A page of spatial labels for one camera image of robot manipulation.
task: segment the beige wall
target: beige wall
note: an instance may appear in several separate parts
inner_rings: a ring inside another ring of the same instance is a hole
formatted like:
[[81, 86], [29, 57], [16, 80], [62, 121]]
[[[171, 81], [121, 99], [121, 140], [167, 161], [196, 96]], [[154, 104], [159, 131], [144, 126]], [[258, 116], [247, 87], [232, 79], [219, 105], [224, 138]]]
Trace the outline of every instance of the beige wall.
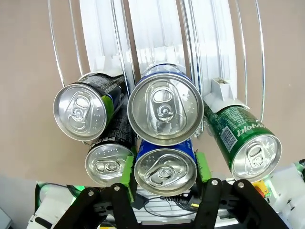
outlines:
[[[235, 0], [229, 0], [236, 40], [239, 97], [243, 100], [243, 62]], [[248, 64], [249, 106], [260, 116], [261, 54], [253, 0], [239, 0]], [[88, 61], [79, 4], [72, 0], [84, 72]], [[305, 2], [260, 0], [266, 57], [264, 123], [281, 139], [281, 165], [305, 157], [303, 53]], [[66, 83], [80, 76], [68, 1], [52, 0], [55, 35]], [[84, 169], [88, 148], [63, 134], [52, 112], [61, 88], [54, 58], [46, 0], [0, 1], [2, 133], [0, 172], [42, 181], [93, 185]], [[194, 141], [206, 153], [211, 170], [229, 174], [215, 141], [206, 133]]]

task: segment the gray floor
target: gray floor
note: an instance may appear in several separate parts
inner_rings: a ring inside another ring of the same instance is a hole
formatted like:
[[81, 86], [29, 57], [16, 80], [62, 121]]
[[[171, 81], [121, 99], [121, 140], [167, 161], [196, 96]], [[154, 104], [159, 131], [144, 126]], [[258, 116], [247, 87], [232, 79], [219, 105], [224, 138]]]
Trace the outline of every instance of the gray floor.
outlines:
[[0, 175], [0, 208], [13, 220], [14, 229], [25, 229], [34, 213], [36, 181]]

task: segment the barcode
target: barcode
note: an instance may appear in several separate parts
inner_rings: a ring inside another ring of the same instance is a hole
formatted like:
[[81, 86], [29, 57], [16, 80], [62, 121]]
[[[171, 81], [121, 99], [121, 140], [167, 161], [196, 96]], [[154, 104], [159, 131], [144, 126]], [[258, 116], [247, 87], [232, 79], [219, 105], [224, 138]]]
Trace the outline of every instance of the barcode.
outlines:
[[225, 147], [231, 151], [235, 143], [237, 142], [236, 137], [233, 135], [232, 131], [226, 126], [223, 132], [220, 135], [222, 141], [224, 142]]

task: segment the black can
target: black can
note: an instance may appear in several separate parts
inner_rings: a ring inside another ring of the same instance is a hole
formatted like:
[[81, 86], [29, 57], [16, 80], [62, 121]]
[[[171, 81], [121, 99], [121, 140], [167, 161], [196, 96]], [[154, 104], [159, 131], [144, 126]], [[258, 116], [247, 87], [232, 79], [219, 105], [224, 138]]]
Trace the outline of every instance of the black can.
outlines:
[[91, 141], [105, 130], [125, 97], [122, 75], [92, 73], [59, 91], [53, 108], [55, 120], [69, 137]]
[[136, 134], [124, 104], [101, 137], [91, 146], [85, 161], [88, 175], [97, 183], [109, 186], [121, 177], [128, 156], [136, 154]]

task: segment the silver can top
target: silver can top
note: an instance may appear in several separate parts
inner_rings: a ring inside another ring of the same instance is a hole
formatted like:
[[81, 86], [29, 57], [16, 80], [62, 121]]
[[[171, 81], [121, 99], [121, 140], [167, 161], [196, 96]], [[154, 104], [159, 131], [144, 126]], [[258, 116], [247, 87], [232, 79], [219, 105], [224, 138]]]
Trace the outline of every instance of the silver can top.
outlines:
[[105, 144], [89, 151], [85, 168], [88, 175], [103, 187], [119, 182], [122, 176], [127, 156], [132, 156], [131, 150], [117, 144]]
[[173, 146], [190, 138], [203, 119], [203, 102], [187, 78], [160, 73], [142, 79], [127, 110], [130, 124], [144, 140]]
[[174, 196], [192, 187], [197, 169], [186, 153], [165, 148], [140, 157], [135, 164], [134, 176], [145, 190], [160, 196]]
[[94, 140], [106, 127], [106, 108], [101, 96], [85, 84], [62, 88], [55, 97], [53, 112], [60, 129], [78, 141]]
[[236, 180], [256, 182], [269, 175], [278, 164], [282, 145], [274, 135], [259, 135], [245, 143], [232, 162], [232, 175]]

